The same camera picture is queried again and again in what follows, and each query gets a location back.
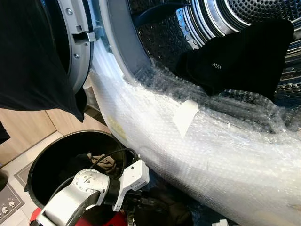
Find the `screw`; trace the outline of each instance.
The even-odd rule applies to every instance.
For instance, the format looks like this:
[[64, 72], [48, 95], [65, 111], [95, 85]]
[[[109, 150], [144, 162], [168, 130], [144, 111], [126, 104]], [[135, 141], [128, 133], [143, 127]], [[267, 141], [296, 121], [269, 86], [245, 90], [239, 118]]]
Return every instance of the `screw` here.
[[70, 16], [73, 14], [72, 10], [70, 8], [66, 9], [66, 13], [68, 13]]

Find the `tiled floor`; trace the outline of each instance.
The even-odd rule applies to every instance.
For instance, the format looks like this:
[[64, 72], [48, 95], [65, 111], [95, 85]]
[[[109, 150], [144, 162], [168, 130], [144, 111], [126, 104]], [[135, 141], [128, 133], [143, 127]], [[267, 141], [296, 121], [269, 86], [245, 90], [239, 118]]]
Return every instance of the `tiled floor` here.
[[55, 132], [45, 138], [34, 147], [17, 157], [15, 160], [4, 166], [2, 170], [8, 175], [8, 182], [24, 201], [24, 205], [13, 213], [0, 226], [28, 226], [32, 212], [37, 208], [28, 193], [24, 192], [23, 185], [14, 177], [22, 168], [32, 162], [38, 154], [49, 144], [62, 137], [62, 134]]

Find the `washing machine door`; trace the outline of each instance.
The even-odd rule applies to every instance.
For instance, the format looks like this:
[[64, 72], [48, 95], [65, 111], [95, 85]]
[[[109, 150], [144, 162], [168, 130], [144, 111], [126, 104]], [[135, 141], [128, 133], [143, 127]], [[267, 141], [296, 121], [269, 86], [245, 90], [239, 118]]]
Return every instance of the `washing machine door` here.
[[55, 48], [76, 93], [86, 80], [96, 40], [88, 0], [40, 1]]

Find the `bubble wrap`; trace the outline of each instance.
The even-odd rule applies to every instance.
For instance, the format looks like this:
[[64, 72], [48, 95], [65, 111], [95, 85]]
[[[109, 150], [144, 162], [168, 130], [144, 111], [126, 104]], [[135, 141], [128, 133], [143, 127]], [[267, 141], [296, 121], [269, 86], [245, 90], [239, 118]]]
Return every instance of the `bubble wrap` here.
[[[300, 108], [235, 90], [208, 97], [157, 65], [129, 78], [101, 41], [92, 66], [113, 135], [165, 180], [242, 226], [301, 225]], [[187, 100], [197, 113], [181, 136], [174, 116]]]

